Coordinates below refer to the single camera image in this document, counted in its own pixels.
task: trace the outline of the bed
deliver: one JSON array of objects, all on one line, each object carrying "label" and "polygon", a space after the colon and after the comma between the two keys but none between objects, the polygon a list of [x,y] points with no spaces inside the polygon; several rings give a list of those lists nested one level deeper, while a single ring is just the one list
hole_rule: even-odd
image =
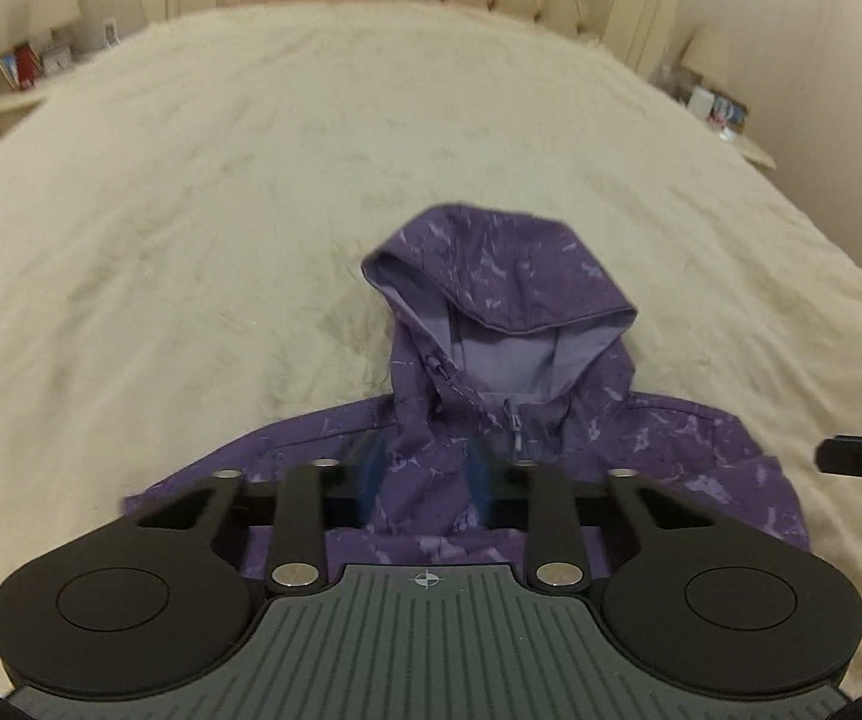
[{"label": "bed", "polygon": [[812,467],[862,433],[862,271],[642,81],[677,0],[288,1],[145,0],[161,23],[0,143],[0,581],[386,391],[358,263],[463,201],[565,220],[639,307],[636,389],[739,415],[862,593],[862,482]]}]

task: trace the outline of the lamp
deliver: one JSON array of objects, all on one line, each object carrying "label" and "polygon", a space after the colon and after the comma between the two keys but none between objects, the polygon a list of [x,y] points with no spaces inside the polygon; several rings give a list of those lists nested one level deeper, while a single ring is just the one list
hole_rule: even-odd
[{"label": "lamp", "polygon": [[53,41],[41,52],[45,74],[59,73],[73,65],[70,36],[55,38],[55,33],[79,23],[83,19],[77,0],[31,0],[31,18],[28,33],[46,36]]},{"label": "lamp", "polygon": [[702,26],[681,59],[681,66],[702,79],[702,86],[718,89],[728,82],[731,49],[725,33],[715,26]]}]

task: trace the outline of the silver screw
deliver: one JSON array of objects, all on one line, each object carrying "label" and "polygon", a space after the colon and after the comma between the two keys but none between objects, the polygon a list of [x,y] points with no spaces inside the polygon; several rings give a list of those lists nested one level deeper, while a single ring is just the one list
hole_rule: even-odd
[{"label": "silver screw", "polygon": [[286,562],[271,571],[271,579],[285,587],[306,587],[318,576],[317,568],[306,562]]},{"label": "silver screw", "polygon": [[585,572],[578,566],[569,562],[546,562],[535,574],[538,579],[552,587],[567,587],[569,584],[578,584]]}]

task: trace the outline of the gray panel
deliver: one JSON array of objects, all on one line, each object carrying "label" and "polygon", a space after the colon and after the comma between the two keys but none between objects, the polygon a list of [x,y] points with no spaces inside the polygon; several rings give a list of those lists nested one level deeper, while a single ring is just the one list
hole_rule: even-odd
[{"label": "gray panel", "polygon": [[822,720],[825,686],[741,704],[660,683],[621,656],[573,598],[541,596],[511,569],[351,566],[318,595],[271,604],[229,661],[192,685],[84,703],[23,688],[37,720]]}]

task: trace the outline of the hooded jacket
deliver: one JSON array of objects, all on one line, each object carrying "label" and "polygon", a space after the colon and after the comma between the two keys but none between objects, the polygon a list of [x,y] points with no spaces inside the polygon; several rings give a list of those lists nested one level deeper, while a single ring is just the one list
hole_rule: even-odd
[{"label": "hooded jacket", "polygon": [[[332,457],[380,429],[391,465],[363,531],[327,535],[328,569],[348,563],[511,562],[524,535],[485,531],[468,485],[468,441],[560,464],[600,481],[636,469],[697,503],[807,549],[797,496],[778,461],[740,420],[676,398],[631,391],[621,341],[636,309],[562,223],[462,205],[431,208],[362,264],[396,319],[393,394],[268,425],[128,499],[173,493],[217,469],[251,481]],[[595,528],[591,570],[607,576]],[[268,528],[252,529],[244,565],[263,574]]]}]

